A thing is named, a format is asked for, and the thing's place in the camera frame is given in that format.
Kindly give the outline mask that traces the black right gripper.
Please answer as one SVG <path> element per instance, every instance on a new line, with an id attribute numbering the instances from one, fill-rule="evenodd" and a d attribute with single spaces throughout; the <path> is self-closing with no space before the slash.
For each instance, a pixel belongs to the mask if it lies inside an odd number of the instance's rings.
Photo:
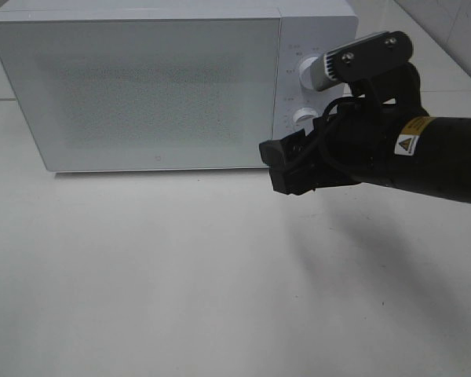
<path id="1" fill-rule="evenodd" d="M 335 115 L 325 112 L 314 123 L 310 157 L 310 140 L 304 130 L 259 144 L 273 190 L 300 196 L 319 188 L 359 183 L 429 188 L 428 164 L 417 155 L 394 152 L 405 124 L 426 114 L 415 66 L 406 63 L 346 84 L 352 96 L 335 101 Z"/>

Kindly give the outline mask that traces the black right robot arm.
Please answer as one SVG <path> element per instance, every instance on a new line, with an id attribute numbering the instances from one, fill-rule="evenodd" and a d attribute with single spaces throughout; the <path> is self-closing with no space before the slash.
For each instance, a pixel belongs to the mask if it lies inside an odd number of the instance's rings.
<path id="1" fill-rule="evenodd" d="M 260 144 L 276 192 L 367 183 L 471 203 L 471 118 L 431 116 L 412 64 L 349 87 L 312 131 Z"/>

